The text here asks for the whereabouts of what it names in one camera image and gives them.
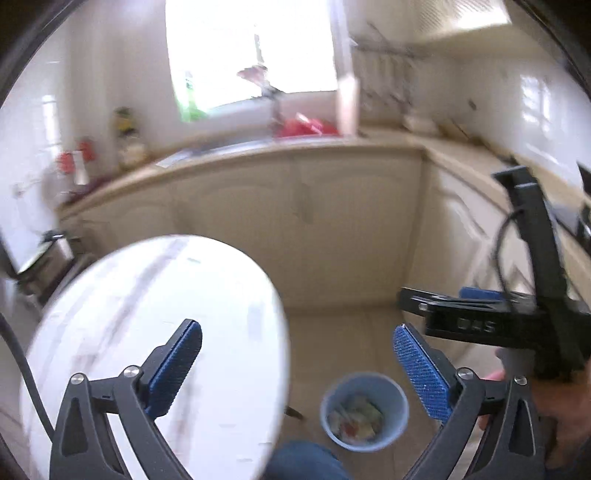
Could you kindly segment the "person's right hand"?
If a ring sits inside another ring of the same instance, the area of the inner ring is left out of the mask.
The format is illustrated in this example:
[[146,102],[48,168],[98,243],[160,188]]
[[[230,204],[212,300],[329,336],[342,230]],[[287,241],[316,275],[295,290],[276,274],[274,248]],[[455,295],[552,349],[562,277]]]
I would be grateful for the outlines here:
[[590,362],[571,381],[540,380],[528,383],[538,413],[556,422],[547,449],[547,479],[590,478]]

